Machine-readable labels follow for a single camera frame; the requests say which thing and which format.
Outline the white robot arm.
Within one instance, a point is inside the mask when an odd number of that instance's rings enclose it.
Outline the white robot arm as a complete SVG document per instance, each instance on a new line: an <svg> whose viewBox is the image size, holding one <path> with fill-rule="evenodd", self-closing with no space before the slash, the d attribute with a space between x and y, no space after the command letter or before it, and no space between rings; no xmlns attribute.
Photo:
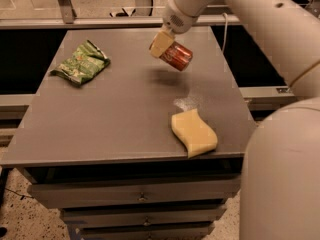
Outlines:
<svg viewBox="0 0 320 240"><path fill-rule="evenodd" d="M169 0L155 57L214 0ZM282 77L242 89L267 110L243 159L240 240L320 240L320 20L292 0L223 0Z"/></svg>

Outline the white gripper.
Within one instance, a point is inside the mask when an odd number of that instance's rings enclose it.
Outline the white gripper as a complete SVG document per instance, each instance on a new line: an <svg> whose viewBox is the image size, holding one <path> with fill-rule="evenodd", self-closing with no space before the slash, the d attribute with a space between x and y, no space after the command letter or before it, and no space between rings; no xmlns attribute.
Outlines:
<svg viewBox="0 0 320 240"><path fill-rule="evenodd" d="M159 31L150 47L150 54L159 58L174 42L171 35L186 33L214 0L168 0L162 16L164 31Z"/></svg>

